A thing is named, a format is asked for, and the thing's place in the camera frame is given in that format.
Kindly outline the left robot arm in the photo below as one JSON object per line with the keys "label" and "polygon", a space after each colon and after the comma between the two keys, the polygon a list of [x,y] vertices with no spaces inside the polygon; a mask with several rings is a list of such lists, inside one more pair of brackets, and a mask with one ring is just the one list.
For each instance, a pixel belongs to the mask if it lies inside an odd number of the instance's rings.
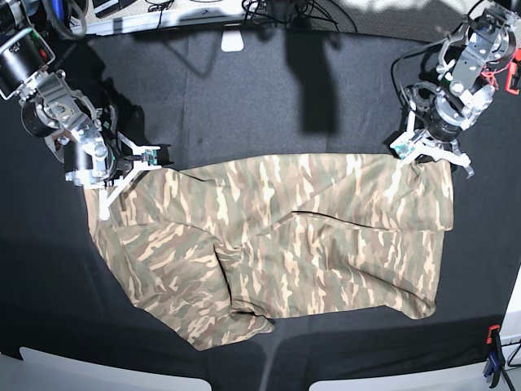
{"label": "left robot arm", "polygon": [[[392,77],[407,108],[407,119],[390,147],[403,163],[446,160],[473,175],[471,158],[461,152],[458,135],[491,105],[499,89],[498,74],[506,72],[506,90],[519,93],[520,47],[515,36],[519,21],[518,1],[491,1],[481,15],[466,15],[445,38],[396,60]],[[436,80],[403,86],[401,62],[434,47],[439,49]]]}

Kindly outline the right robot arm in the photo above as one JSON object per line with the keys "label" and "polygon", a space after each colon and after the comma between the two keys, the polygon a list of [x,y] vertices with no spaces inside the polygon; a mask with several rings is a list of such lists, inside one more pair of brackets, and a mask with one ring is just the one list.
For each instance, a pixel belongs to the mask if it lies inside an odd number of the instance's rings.
{"label": "right robot arm", "polygon": [[86,189],[120,190],[141,172],[166,164],[166,148],[139,146],[119,126],[106,92],[100,103],[72,88],[25,1],[1,3],[1,96],[16,98],[25,130],[45,141],[66,181]]}

